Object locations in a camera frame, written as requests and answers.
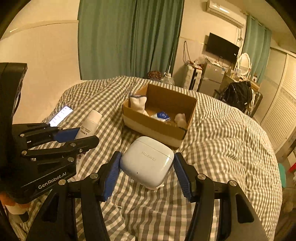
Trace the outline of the green curtain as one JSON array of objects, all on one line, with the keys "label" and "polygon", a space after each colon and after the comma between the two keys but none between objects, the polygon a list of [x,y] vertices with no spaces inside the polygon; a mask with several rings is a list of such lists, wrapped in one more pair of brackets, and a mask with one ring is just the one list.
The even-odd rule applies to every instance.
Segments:
[{"label": "green curtain", "polygon": [[250,57],[252,67],[250,76],[257,76],[257,84],[261,84],[269,58],[271,30],[261,24],[252,15],[247,16],[246,34],[242,52]]},{"label": "green curtain", "polygon": [[172,73],[184,1],[80,1],[82,80]]}]

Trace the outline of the white air conditioner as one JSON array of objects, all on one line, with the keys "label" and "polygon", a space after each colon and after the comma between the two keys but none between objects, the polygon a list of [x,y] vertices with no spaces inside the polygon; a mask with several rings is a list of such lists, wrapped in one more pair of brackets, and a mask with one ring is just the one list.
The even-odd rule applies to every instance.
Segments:
[{"label": "white air conditioner", "polygon": [[211,13],[212,15],[216,15],[216,16],[232,23],[233,25],[235,25],[238,28],[243,28],[246,25],[246,19],[243,16],[241,16],[241,15],[239,15],[239,14],[237,14],[237,13],[235,13],[235,12],[233,12],[233,11],[231,11],[231,10],[229,10],[229,9],[227,9],[227,8],[221,6],[220,4],[215,3],[213,1],[207,1],[206,11],[208,13]]}]

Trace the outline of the white louvred wardrobe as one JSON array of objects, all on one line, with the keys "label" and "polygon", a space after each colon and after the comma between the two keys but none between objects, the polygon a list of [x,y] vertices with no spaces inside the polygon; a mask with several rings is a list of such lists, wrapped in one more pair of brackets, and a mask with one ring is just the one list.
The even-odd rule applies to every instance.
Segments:
[{"label": "white louvred wardrobe", "polygon": [[295,54],[271,47],[254,119],[278,152],[295,132]]}]

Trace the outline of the black wall television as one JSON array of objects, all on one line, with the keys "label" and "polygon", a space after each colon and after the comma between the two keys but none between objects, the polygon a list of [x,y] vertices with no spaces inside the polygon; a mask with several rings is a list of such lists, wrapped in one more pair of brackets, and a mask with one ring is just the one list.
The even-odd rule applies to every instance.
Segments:
[{"label": "black wall television", "polygon": [[213,33],[209,34],[206,45],[206,52],[214,54],[219,58],[235,63],[237,60],[239,47],[235,44],[219,37]]}]

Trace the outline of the clear water jug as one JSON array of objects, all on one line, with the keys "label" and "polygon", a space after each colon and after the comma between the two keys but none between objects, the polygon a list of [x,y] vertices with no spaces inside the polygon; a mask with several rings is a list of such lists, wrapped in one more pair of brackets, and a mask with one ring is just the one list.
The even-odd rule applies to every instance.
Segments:
[{"label": "clear water jug", "polygon": [[175,85],[175,82],[171,76],[171,73],[164,73],[164,76],[161,78],[161,83]]}]

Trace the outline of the white cosmetic tube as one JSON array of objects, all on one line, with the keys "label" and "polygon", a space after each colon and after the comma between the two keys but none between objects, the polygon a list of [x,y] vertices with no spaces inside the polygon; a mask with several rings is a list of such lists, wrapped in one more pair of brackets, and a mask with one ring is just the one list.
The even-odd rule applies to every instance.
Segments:
[{"label": "white cosmetic tube", "polygon": [[100,114],[95,110],[91,110],[86,120],[83,122],[82,126],[79,128],[79,131],[75,139],[85,138],[85,137],[94,135],[101,118],[102,118],[102,114]]}]

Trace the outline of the blue Vinda tissue pack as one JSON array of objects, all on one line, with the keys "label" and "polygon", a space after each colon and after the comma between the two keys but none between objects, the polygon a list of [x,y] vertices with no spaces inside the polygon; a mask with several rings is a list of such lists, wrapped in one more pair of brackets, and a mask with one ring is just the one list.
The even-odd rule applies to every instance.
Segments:
[{"label": "blue Vinda tissue pack", "polygon": [[166,122],[171,120],[171,118],[163,111],[151,115],[151,118],[161,122]]}]

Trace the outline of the white suitcase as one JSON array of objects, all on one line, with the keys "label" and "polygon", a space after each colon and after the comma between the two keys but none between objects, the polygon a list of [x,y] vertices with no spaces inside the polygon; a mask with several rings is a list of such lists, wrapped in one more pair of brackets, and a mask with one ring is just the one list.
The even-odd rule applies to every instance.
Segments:
[{"label": "white suitcase", "polygon": [[186,65],[183,87],[197,91],[202,76],[202,68],[199,65]]}]

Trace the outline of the white oval vanity mirror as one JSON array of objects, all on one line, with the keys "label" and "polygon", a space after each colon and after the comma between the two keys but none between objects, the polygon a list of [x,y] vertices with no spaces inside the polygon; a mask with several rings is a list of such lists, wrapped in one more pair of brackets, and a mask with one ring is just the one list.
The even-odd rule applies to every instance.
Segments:
[{"label": "white oval vanity mirror", "polygon": [[247,53],[242,53],[236,61],[234,73],[238,78],[241,78],[242,80],[246,81],[248,80],[251,68],[252,63],[250,56]]}]

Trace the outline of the silver mini fridge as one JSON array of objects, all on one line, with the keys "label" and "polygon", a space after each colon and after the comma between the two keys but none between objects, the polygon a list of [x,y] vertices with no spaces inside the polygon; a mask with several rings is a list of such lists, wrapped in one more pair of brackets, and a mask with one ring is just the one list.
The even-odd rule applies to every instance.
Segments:
[{"label": "silver mini fridge", "polygon": [[212,96],[215,89],[219,89],[224,77],[224,73],[225,71],[222,67],[211,63],[206,63],[203,68],[198,92]]}]

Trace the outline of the white bottle with cap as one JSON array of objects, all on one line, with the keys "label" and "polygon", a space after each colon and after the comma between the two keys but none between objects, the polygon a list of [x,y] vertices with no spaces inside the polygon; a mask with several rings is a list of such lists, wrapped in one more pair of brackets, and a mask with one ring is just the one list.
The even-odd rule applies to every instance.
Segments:
[{"label": "white bottle with cap", "polygon": [[187,121],[186,121],[186,116],[184,113],[178,113],[175,116],[175,123],[179,128],[187,128]]}]

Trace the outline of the black backpack on chair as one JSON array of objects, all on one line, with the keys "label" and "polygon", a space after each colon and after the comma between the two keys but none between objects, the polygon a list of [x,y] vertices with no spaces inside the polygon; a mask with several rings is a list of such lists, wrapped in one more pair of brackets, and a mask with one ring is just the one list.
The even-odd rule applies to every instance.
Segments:
[{"label": "black backpack on chair", "polygon": [[219,100],[239,109],[242,112],[245,112],[252,100],[250,82],[240,81],[230,83],[220,94]]}]

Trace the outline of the green curtain left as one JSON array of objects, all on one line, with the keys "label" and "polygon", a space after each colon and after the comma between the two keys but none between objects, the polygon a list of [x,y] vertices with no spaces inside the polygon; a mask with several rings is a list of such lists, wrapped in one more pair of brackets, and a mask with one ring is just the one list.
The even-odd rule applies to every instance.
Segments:
[{"label": "green curtain left", "polygon": [[172,73],[184,1],[80,1],[82,80]]}]

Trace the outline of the brown cardboard box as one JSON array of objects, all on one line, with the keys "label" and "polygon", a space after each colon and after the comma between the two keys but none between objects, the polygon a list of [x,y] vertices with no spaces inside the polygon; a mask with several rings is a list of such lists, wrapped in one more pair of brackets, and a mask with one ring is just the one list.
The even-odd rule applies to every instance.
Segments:
[{"label": "brown cardboard box", "polygon": [[177,149],[189,131],[197,100],[165,84],[146,84],[122,105],[124,124]]}]

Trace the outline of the white earbuds case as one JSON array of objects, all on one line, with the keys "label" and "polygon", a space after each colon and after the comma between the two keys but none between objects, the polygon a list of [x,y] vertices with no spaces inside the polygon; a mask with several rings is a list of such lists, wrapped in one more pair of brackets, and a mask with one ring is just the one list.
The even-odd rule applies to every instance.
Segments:
[{"label": "white earbuds case", "polygon": [[137,138],[125,151],[120,168],[130,178],[149,190],[164,186],[174,159],[173,151],[153,138]]}]

